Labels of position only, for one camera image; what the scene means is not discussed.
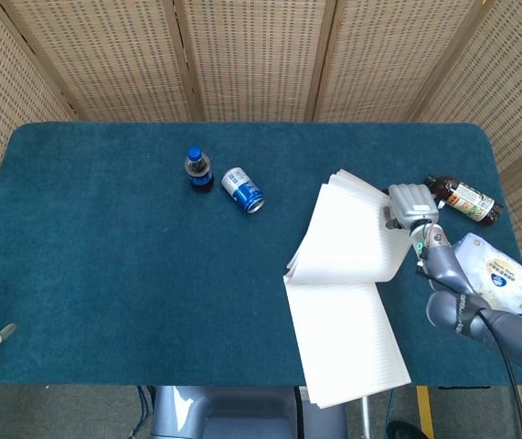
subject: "blue and white can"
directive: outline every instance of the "blue and white can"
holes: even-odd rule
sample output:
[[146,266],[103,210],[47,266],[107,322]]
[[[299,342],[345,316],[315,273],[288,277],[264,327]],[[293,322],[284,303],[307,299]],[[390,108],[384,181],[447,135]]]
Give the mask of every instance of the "blue and white can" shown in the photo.
[[264,204],[264,194],[241,167],[233,167],[224,174],[222,186],[248,213],[256,212]]

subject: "blue bottle cap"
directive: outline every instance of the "blue bottle cap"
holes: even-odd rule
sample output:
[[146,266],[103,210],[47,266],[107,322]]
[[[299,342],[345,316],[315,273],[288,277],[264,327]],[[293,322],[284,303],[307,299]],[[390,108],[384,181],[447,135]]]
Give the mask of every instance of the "blue bottle cap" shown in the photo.
[[192,146],[187,150],[187,157],[189,157],[189,159],[192,162],[196,162],[197,160],[202,158],[202,150],[199,149],[197,146]]

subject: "bottle label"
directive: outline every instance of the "bottle label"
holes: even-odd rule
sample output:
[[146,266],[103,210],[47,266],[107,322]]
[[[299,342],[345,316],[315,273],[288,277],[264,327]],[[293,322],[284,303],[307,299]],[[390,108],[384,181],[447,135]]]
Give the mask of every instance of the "bottle label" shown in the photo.
[[447,203],[460,210],[474,221],[481,221],[495,204],[490,197],[460,183],[453,194],[447,198]]
[[211,171],[201,177],[189,176],[192,184],[195,186],[205,186],[212,179]]

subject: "floor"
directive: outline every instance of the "floor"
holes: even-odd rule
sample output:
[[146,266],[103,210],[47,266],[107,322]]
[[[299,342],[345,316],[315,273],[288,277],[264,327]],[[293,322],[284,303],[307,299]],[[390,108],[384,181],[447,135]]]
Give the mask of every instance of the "floor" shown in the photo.
[[[395,391],[390,419],[419,424],[414,387]],[[438,439],[518,437],[509,388],[430,389],[431,414]],[[372,438],[384,437],[389,392],[369,398]],[[140,416],[133,386],[54,386],[0,384],[0,438],[70,439],[129,437]],[[359,402],[346,407],[349,439],[362,437]],[[150,422],[135,437],[147,438]]]

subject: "white paper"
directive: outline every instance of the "white paper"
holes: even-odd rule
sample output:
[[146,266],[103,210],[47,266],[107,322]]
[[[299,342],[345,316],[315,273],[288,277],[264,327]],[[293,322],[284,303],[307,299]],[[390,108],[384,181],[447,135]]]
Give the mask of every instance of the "white paper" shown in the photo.
[[329,407],[410,383],[374,282],[390,280],[410,247],[387,230],[389,197],[340,171],[322,185],[283,278],[310,401]]

